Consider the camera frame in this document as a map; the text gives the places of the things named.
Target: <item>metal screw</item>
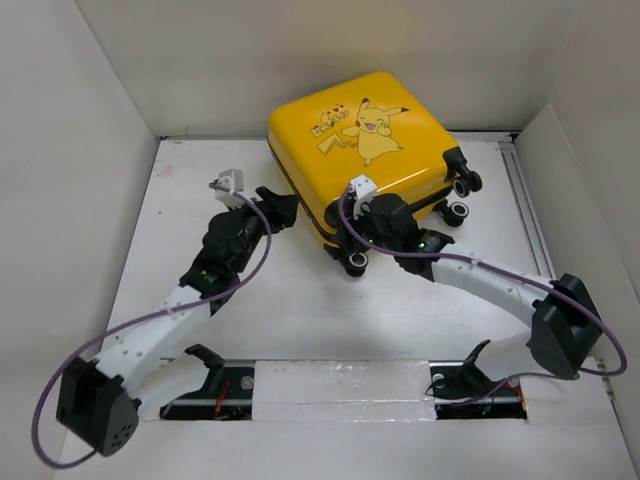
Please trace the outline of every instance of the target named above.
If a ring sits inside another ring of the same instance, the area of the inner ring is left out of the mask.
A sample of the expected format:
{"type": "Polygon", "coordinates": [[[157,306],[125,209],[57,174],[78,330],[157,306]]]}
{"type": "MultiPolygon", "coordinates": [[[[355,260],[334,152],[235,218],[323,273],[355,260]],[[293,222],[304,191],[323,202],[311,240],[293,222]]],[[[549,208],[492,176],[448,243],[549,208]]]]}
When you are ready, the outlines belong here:
{"type": "Polygon", "coordinates": [[[253,388],[253,377],[249,375],[242,377],[240,379],[240,388],[243,390],[251,390],[253,388]]]}
{"type": "Polygon", "coordinates": [[[441,380],[444,380],[444,375],[442,375],[441,373],[436,373],[433,377],[431,377],[431,383],[433,384],[434,388],[443,387],[442,384],[438,385],[438,382],[440,382],[441,380]]]}

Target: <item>black bracket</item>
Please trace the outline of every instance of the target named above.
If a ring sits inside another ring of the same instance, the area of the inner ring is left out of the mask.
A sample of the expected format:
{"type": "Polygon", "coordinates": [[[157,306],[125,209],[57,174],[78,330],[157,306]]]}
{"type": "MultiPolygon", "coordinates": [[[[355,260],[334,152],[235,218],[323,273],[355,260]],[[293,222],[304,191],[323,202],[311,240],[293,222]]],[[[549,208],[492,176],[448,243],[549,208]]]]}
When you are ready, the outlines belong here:
{"type": "MultiPolygon", "coordinates": [[[[267,218],[272,233],[293,226],[298,211],[295,195],[277,195],[266,187],[258,187],[256,192],[262,200],[255,201],[255,206],[267,218]]],[[[180,278],[180,286],[196,289],[201,298],[232,288],[265,234],[262,220],[247,205],[215,215],[202,239],[203,248],[180,278]]],[[[211,302],[211,315],[229,299],[211,302]]]]}
{"type": "Polygon", "coordinates": [[[425,393],[436,398],[456,400],[478,397],[494,388],[497,383],[490,380],[476,366],[478,355],[489,342],[490,340],[480,342],[461,365],[432,367],[431,376],[435,380],[431,382],[425,393]]]}
{"type": "Polygon", "coordinates": [[[209,369],[204,388],[217,390],[224,375],[224,358],[200,344],[187,348],[184,353],[202,360],[204,366],[209,369]]]}
{"type": "Polygon", "coordinates": [[[211,370],[200,390],[174,400],[170,408],[163,407],[160,417],[163,420],[251,420],[254,378],[255,361],[228,362],[224,370],[211,370]]]}
{"type": "MultiPolygon", "coordinates": [[[[598,316],[582,280],[564,274],[552,285],[598,316]]],[[[574,380],[602,331],[582,313],[551,294],[533,306],[536,312],[531,322],[531,340],[527,343],[531,356],[558,378],[574,380]]]]}

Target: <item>suitcase wheel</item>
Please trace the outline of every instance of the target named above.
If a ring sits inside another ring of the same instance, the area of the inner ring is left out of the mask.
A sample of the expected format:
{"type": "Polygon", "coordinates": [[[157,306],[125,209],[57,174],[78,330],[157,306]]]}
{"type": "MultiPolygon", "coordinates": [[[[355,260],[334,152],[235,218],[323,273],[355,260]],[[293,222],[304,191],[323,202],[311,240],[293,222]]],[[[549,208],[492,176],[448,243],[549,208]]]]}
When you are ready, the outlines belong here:
{"type": "Polygon", "coordinates": [[[459,227],[464,219],[469,216],[469,207],[462,202],[452,202],[449,204],[447,200],[443,200],[433,207],[444,220],[444,223],[450,227],[459,227]]]}
{"type": "Polygon", "coordinates": [[[460,198],[468,197],[471,193],[471,187],[465,178],[456,178],[453,181],[453,190],[460,198]]]}
{"type": "Polygon", "coordinates": [[[480,174],[476,171],[472,171],[471,174],[471,191],[478,192],[482,189],[482,178],[480,178],[480,174]]]}

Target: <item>pikachu illustration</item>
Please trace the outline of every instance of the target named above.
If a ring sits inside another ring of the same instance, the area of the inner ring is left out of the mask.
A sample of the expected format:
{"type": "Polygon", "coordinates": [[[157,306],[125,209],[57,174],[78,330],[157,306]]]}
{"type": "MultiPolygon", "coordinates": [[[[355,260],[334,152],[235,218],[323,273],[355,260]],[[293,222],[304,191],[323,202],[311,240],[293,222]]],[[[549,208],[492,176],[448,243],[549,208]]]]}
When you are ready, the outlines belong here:
{"type": "Polygon", "coordinates": [[[357,138],[358,154],[364,158],[365,167],[380,155],[402,150],[398,142],[391,138],[393,132],[391,131],[390,117],[408,110],[404,107],[394,107],[388,110],[371,108],[369,99],[362,99],[356,124],[344,128],[342,134],[357,138]]]}

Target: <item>red wire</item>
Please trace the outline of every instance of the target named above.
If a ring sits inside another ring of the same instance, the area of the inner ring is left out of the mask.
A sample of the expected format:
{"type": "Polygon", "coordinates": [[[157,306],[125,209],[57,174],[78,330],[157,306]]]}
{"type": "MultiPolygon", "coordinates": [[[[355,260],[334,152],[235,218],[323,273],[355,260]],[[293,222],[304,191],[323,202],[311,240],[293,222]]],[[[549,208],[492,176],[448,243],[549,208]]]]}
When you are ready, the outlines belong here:
{"type": "Polygon", "coordinates": [[[227,393],[229,392],[229,386],[230,385],[231,385],[231,382],[229,382],[229,380],[224,382],[224,385],[222,387],[222,393],[220,394],[220,396],[216,400],[216,404],[213,407],[214,410],[216,411],[216,414],[213,417],[214,420],[216,420],[218,418],[218,416],[220,415],[220,411],[222,410],[222,402],[224,401],[224,397],[226,397],[227,393]]]}
{"type": "Polygon", "coordinates": [[[516,392],[518,394],[518,399],[520,400],[520,402],[524,400],[524,398],[522,397],[522,388],[520,386],[512,387],[508,383],[506,383],[504,386],[507,387],[509,390],[513,390],[514,392],[516,392]]]}

